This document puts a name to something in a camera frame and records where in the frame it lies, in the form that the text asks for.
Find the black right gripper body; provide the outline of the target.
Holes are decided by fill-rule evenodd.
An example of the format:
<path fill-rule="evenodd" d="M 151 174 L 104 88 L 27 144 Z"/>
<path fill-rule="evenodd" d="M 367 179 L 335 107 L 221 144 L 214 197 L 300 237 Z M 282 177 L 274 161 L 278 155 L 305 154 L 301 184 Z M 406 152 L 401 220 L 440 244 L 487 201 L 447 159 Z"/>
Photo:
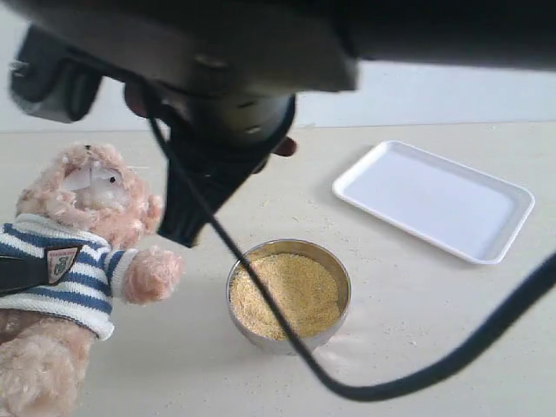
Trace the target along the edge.
<path fill-rule="evenodd" d="M 242 185 L 289 137 L 296 113 L 296 97 L 291 94 L 189 94 L 138 76 L 126 83 L 141 89 L 146 118 L 169 128 L 167 144 L 175 158 L 176 149 L 188 148 L 233 163 L 243 170 Z"/>

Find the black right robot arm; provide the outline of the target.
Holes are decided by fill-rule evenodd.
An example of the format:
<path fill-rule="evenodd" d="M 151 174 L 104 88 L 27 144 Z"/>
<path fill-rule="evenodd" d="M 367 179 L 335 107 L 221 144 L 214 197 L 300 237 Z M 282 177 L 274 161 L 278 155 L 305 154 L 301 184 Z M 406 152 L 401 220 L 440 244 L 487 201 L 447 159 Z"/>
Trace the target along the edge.
<path fill-rule="evenodd" d="M 87 115 L 104 77 L 165 122 L 161 236 L 192 247 L 287 136 L 301 92 L 353 91 L 363 61 L 551 71 L 552 1 L 9 1 L 25 113 Z"/>

